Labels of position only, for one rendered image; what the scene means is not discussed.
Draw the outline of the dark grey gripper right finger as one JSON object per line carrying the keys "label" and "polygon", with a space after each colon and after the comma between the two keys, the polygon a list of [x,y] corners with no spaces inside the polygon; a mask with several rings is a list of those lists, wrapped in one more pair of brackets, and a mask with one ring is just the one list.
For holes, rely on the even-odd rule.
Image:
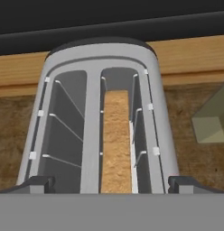
{"label": "dark grey gripper right finger", "polygon": [[224,194],[224,190],[204,186],[189,176],[171,176],[168,179],[168,192],[172,194]]}

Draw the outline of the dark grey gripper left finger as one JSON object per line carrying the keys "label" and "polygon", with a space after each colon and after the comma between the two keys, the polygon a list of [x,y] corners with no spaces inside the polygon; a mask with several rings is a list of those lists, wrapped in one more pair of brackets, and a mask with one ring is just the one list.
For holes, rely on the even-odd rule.
{"label": "dark grey gripper left finger", "polygon": [[55,178],[52,176],[32,176],[20,185],[0,190],[11,194],[50,194],[54,193]]}

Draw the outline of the brown bread slice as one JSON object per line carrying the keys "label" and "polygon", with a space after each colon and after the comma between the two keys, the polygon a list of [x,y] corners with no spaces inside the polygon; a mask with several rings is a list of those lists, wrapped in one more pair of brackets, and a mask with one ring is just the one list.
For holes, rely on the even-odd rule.
{"label": "brown bread slice", "polygon": [[129,104],[126,90],[105,95],[102,193],[131,193]]}

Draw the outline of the silver two-slot toaster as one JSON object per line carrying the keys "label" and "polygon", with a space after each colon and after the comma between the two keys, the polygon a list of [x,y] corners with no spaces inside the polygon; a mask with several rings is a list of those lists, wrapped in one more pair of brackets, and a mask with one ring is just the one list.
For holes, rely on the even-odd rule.
{"label": "silver two-slot toaster", "polygon": [[157,55],[145,42],[91,38],[46,57],[17,182],[52,176],[58,193],[97,193],[106,162],[106,96],[126,92],[134,193],[165,194],[178,174]]}

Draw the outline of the olive green box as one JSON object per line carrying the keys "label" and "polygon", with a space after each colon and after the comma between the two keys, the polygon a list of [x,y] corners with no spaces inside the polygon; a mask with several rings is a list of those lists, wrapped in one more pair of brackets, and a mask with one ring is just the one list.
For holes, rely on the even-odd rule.
{"label": "olive green box", "polygon": [[224,83],[191,118],[197,143],[224,143]]}

